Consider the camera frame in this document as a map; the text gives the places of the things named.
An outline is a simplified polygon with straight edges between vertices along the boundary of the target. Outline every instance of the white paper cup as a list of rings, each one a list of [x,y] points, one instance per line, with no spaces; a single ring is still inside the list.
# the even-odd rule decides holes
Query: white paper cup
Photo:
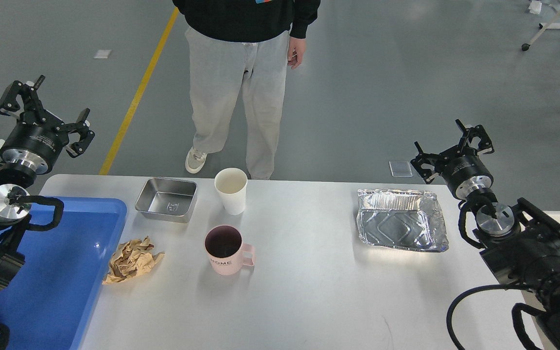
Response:
[[[227,168],[217,173],[215,189],[230,215],[238,215],[245,210],[246,186],[247,175],[241,169]]]

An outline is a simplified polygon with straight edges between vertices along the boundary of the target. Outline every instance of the crumpled paper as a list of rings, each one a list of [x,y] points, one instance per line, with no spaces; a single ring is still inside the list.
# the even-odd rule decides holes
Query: crumpled paper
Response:
[[[109,259],[109,272],[103,279],[103,284],[127,281],[153,270],[153,267],[164,257],[164,252],[153,255],[151,250],[154,247],[148,236],[144,241],[133,239],[119,244],[118,249]]]

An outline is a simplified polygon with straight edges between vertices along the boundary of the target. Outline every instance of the person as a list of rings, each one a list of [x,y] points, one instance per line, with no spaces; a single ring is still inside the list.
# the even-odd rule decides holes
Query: person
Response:
[[[274,170],[287,66],[298,68],[320,0],[173,0],[189,28],[190,98],[196,133],[185,169],[195,174],[224,148],[240,90],[252,179]]]

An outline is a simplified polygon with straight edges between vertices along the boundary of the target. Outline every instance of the hand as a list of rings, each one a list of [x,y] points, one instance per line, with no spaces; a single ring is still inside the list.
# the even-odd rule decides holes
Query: hand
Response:
[[[298,68],[304,59],[306,52],[306,39],[289,37],[289,53],[287,56],[287,63],[291,69]]]

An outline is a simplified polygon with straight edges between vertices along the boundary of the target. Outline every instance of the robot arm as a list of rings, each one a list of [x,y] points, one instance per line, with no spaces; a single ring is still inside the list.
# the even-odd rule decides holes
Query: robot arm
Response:
[[[37,90],[44,81],[41,75],[35,84],[15,81],[7,87],[0,99],[0,114],[14,115],[17,123],[0,149],[0,290],[6,288],[25,257],[18,245],[26,230],[46,231],[55,228],[62,218],[64,203],[56,198],[29,195],[37,175],[53,169],[62,149],[73,158],[81,155],[94,138],[86,121],[89,109],[84,109],[78,120],[64,123],[42,106]],[[23,112],[17,102],[21,97]],[[69,134],[78,133],[79,141],[69,145]],[[44,226],[31,224],[29,210],[32,204],[54,206],[53,221]]]
[[[458,226],[462,237],[481,250],[481,257],[502,289],[529,290],[544,306],[545,311],[516,304],[512,310],[516,332],[525,348],[537,349],[523,331],[521,312],[534,316],[544,334],[560,349],[560,224],[524,198],[514,206],[498,202],[490,188],[493,176],[478,158],[480,153],[493,153],[491,140],[480,125],[467,128],[459,120],[456,123],[463,133],[456,146],[436,155],[424,153],[415,142],[418,155],[411,164],[427,184],[438,175],[444,178],[451,194],[460,200]],[[472,146],[476,138],[478,144]],[[476,240],[465,230],[468,212],[475,217]]]

